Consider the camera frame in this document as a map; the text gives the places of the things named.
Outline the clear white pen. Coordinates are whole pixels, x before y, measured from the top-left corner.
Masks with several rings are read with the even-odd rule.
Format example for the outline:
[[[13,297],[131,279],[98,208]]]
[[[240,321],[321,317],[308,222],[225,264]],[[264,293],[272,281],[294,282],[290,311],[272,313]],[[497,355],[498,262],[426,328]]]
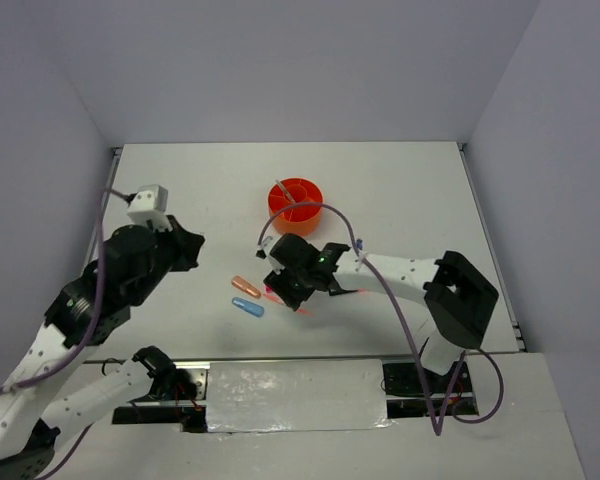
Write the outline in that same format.
[[[286,188],[286,186],[278,179],[275,179],[275,183],[278,186],[278,188],[281,190],[282,194],[285,196],[285,198],[291,203],[291,204],[295,204],[296,201],[293,197],[293,195],[290,193],[290,191]]]

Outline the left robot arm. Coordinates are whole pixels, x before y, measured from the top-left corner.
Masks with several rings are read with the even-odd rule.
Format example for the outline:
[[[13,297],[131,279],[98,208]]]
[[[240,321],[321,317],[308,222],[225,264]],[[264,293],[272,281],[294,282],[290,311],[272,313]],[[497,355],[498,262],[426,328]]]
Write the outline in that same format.
[[[197,267],[203,236],[172,215],[166,220],[165,228],[126,225],[101,240],[97,260],[46,311],[29,351],[0,387],[0,479],[43,478],[59,448],[125,403],[195,396],[190,375],[155,346],[73,394],[60,393],[167,274]]]

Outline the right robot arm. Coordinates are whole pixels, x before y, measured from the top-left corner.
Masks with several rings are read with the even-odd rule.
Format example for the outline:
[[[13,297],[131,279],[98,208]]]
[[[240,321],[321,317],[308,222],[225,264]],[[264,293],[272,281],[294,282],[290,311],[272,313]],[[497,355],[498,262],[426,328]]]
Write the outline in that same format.
[[[256,250],[272,272],[264,284],[296,311],[317,291],[331,296],[367,290],[390,301],[414,302],[429,312],[433,332],[416,352],[416,383],[437,391],[450,377],[462,353],[478,350],[499,293],[461,253],[447,251],[439,259],[368,254],[330,242],[318,249],[296,234],[268,236]]]

